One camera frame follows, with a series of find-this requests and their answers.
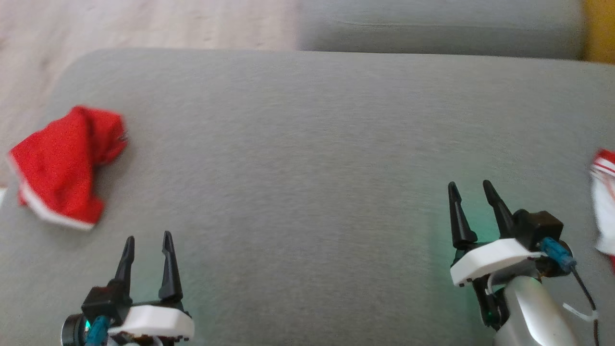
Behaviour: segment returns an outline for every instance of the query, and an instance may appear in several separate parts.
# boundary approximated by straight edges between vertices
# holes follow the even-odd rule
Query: white and red cloth
[[[126,144],[120,114],[74,107],[9,152],[20,204],[43,220],[90,230],[103,211],[93,192],[94,167],[113,161]]]
[[[593,209],[600,231],[596,248],[611,257],[615,269],[615,152],[598,151],[590,173]]]

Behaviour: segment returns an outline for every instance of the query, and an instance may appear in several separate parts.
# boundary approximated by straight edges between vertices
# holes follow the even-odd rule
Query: blue connector
[[[555,260],[566,274],[570,273],[576,265],[576,260],[570,252],[553,238],[544,238],[541,242],[540,250],[547,254],[550,259]]]
[[[85,337],[85,346],[100,346],[107,338],[107,331],[111,326],[111,320],[106,316],[98,316],[92,323],[90,331]]]

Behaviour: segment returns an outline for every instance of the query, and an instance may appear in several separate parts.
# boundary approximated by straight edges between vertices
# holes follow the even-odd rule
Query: wooden floor
[[[0,150],[32,133],[62,71],[109,47],[292,50],[298,0],[0,0]],[[14,179],[0,164],[0,185]]]

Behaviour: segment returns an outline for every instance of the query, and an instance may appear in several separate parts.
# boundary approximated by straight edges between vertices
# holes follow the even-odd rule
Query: yellow fabric
[[[589,36],[585,59],[615,64],[615,0],[585,0]]]

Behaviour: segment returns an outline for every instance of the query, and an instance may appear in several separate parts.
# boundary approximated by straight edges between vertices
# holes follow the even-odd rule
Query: gray fabric surface
[[[310,0],[302,50],[577,59],[580,0]]]
[[[72,65],[48,120],[125,114],[130,145],[98,172],[91,233],[0,209],[0,344],[53,345],[134,235],[132,297],[156,297],[162,234],[178,252],[190,345],[490,345],[451,283],[446,185],[481,239],[482,193],[565,226],[615,342],[615,276],[593,249],[587,168],[615,148],[615,67],[446,55],[109,50]],[[588,311],[574,279],[547,280]],[[590,324],[570,318],[591,345]]]

